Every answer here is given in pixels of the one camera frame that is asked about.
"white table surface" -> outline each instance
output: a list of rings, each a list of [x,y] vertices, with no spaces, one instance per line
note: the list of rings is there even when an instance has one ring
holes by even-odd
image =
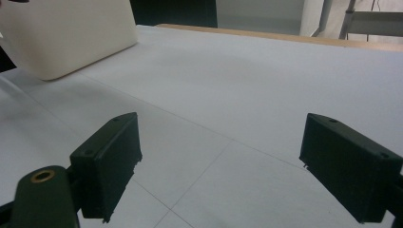
[[[136,111],[144,160],[109,224],[361,227],[298,160],[306,114],[403,155],[403,53],[138,26],[140,42],[50,83],[0,74],[0,203]],[[389,213],[381,224],[390,227]]]

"table edge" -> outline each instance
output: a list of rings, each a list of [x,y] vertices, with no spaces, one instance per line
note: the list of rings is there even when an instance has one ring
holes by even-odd
[[[402,51],[403,52],[403,45],[399,45],[399,44],[371,43],[371,42],[351,41],[351,40],[337,40],[337,39],[320,38],[320,37],[306,37],[306,36],[276,34],[276,33],[247,31],[247,30],[236,30],[236,29],[227,29],[227,28],[205,28],[205,27],[194,27],[194,26],[182,26],[182,25],[174,25],[174,24],[159,24],[156,27],[166,28],[166,29],[181,29],[181,30],[192,30],[192,31],[201,31],[201,32],[239,35],[239,36],[259,37],[259,38],[266,38],[266,39],[273,39],[273,40],[284,40],[284,41],[300,42],[300,43],[307,43],[307,44],[315,44],[315,45],[336,46],[336,47],[345,47],[345,48],[366,48],[366,49]]]

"black mount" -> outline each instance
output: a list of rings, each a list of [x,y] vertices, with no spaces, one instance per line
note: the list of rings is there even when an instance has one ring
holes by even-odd
[[[337,120],[308,114],[299,158],[358,222],[381,222],[389,210],[393,227],[403,227],[403,159],[394,152]]]
[[[0,227],[79,227],[84,218],[109,222],[134,166],[142,160],[137,114],[107,122],[71,155],[71,166],[24,176],[14,202],[0,207]]]

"floor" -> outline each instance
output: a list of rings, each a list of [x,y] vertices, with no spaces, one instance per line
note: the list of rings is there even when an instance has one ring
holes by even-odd
[[[350,0],[333,0],[329,20],[326,29],[318,37],[338,39],[341,24],[344,19],[344,12],[348,8]],[[355,10],[371,11],[373,0],[357,0]],[[374,11],[403,11],[403,1],[401,0],[375,0]],[[366,35],[349,34],[349,40],[366,41]],[[402,37],[369,36],[369,42],[403,44]]]

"white wall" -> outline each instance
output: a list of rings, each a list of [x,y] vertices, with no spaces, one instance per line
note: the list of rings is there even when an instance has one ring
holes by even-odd
[[[319,29],[324,0],[305,0],[299,35],[312,36]]]
[[[216,0],[219,28],[299,35],[304,0]]]

